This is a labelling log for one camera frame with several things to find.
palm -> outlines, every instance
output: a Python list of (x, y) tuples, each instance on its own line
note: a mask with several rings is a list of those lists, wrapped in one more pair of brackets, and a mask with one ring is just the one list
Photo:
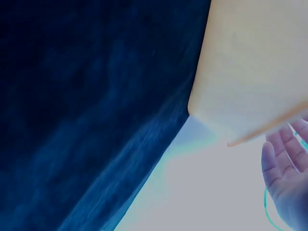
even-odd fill
[[(292, 126), (308, 142), (307, 121), (301, 119)], [(295, 229), (299, 221), (295, 221), (294, 216), (303, 210), (303, 200), (308, 194), (307, 151), (289, 126), (268, 135), (267, 141), (262, 151), (264, 181), (278, 213)]]

teal cable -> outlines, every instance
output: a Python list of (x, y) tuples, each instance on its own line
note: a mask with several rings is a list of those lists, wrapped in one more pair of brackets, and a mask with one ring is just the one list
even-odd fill
[(271, 218), (270, 218), (270, 216), (269, 216), (269, 213), (268, 213), (268, 203), (267, 203), (267, 196), (268, 195), (268, 190), (265, 188), (265, 190), (264, 190), (264, 209), (265, 209), (265, 214), (266, 214), (266, 217), (267, 217), (267, 219), (269, 220), (269, 222), (271, 223), (271, 225), (275, 228), (275, 229), (277, 229), (277, 230), (279, 230), (279, 231), (283, 231), (283, 229), (281, 229), (281, 228), (279, 228), (272, 220), (271, 220)]

dark blue cloth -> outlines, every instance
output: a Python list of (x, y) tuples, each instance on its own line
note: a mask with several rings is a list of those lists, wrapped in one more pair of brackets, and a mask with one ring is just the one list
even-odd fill
[(0, 230), (113, 230), (188, 117), (209, 0), (0, 7)]

white background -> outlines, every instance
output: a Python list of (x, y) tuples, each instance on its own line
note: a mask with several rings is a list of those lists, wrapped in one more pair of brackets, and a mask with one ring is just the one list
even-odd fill
[(264, 140), (228, 148), (190, 117), (115, 231), (276, 230), (264, 211)]

